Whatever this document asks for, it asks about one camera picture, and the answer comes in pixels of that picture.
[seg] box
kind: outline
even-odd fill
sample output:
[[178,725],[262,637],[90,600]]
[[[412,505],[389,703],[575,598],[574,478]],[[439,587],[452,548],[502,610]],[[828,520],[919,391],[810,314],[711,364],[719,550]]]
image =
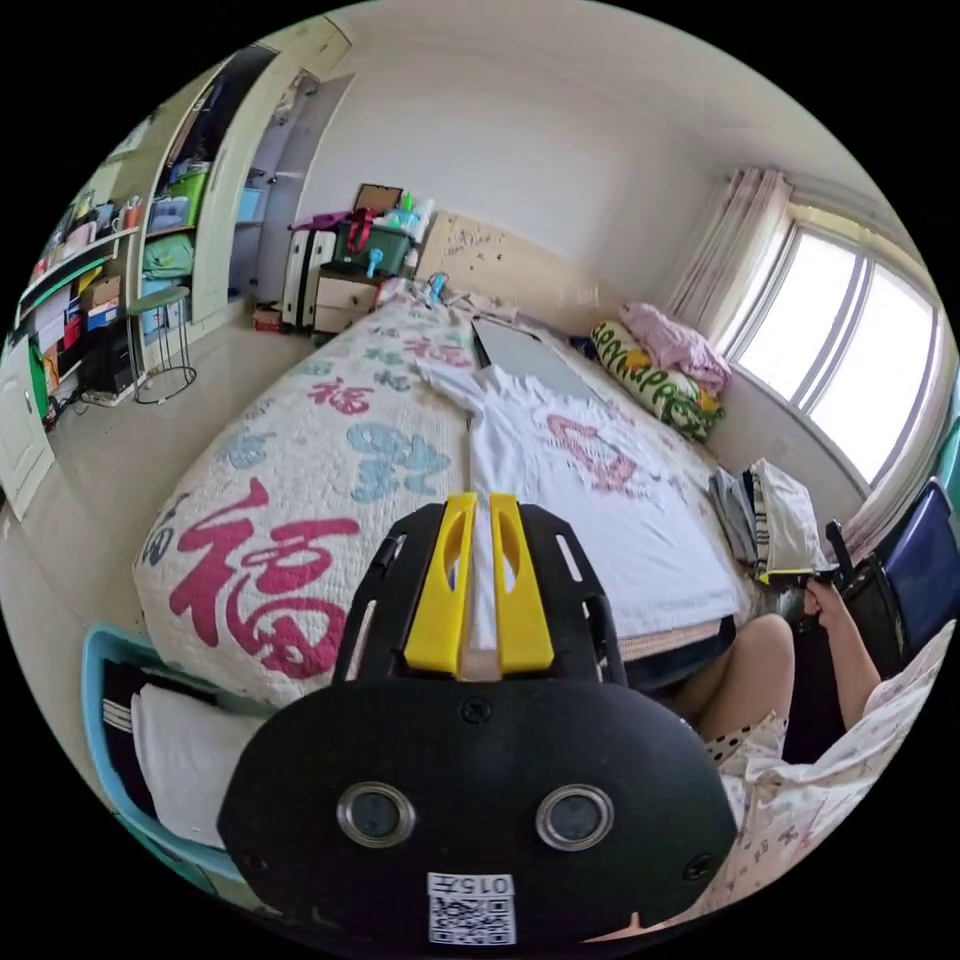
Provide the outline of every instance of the box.
[[120,302],[120,277],[102,277],[100,280],[94,280],[80,294],[80,303],[87,313],[113,301],[118,304]]
[[253,326],[256,330],[269,333],[283,332],[283,314],[269,307],[258,307],[253,311]]
[[186,197],[190,201],[190,211],[187,214],[186,227],[195,227],[197,218],[200,216],[200,207],[203,203],[203,192],[207,184],[207,170],[200,170],[196,173],[188,173],[182,176],[176,183],[171,183],[167,187],[167,193],[171,197]]
[[250,223],[257,216],[257,204],[260,203],[260,190],[246,187],[240,197],[237,209],[237,223]]
[[337,245],[333,251],[333,263],[339,271],[366,273],[371,250],[379,250],[383,258],[374,271],[378,277],[395,277],[403,268],[403,260],[410,251],[410,237],[402,230],[390,227],[371,227],[367,242],[358,253],[348,253],[350,221],[337,225]]
[[106,327],[120,316],[120,298],[102,303],[87,311],[87,330]]
[[[150,280],[143,277],[140,281],[140,295],[146,297],[158,290],[166,290],[167,287],[188,286],[189,277],[173,277],[169,280]],[[169,328],[176,330],[181,323],[190,323],[190,295],[188,294],[179,303],[171,304],[167,307],[167,318]],[[147,310],[140,314],[140,329],[143,332],[145,343],[152,343],[160,335],[163,328],[163,309],[158,307],[156,310]]]
[[147,233],[175,230],[187,226],[190,218],[189,197],[157,197],[150,207]]

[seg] yellow bracket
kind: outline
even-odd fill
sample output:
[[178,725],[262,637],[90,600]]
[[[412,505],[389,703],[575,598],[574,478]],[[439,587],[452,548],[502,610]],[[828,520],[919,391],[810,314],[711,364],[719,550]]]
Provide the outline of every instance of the yellow bracket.
[[[407,666],[414,670],[459,679],[476,509],[475,493],[447,497],[420,603],[403,651]],[[451,586],[451,574],[458,561],[457,576]]]
[[[553,663],[553,642],[517,498],[504,493],[491,494],[490,523],[500,675],[547,670]],[[510,591],[507,590],[504,560],[510,564],[514,576]]]

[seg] leg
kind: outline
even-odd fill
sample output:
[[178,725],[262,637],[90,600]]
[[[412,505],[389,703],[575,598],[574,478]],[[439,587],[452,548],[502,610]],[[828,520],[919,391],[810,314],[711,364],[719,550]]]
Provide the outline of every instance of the leg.
[[793,634],[776,615],[758,617],[730,649],[691,677],[671,706],[710,741],[753,727],[771,711],[785,720],[793,697]]

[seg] hand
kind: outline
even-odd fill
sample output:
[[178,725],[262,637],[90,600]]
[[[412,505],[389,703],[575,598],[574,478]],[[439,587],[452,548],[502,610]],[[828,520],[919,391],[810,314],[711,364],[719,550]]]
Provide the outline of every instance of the hand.
[[850,616],[846,604],[832,583],[807,581],[803,595],[803,612],[807,616],[820,615],[820,626],[832,630],[838,623]]

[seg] camera lens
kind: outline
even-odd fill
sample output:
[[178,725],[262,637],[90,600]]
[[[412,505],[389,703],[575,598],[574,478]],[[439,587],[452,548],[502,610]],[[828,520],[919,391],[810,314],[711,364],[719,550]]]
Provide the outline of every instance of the camera lens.
[[397,789],[385,783],[358,783],[337,804],[340,829],[364,847],[392,847],[410,836],[413,806]]
[[613,804],[597,787],[571,784],[549,794],[537,810],[537,833],[555,850],[586,850],[613,825]]

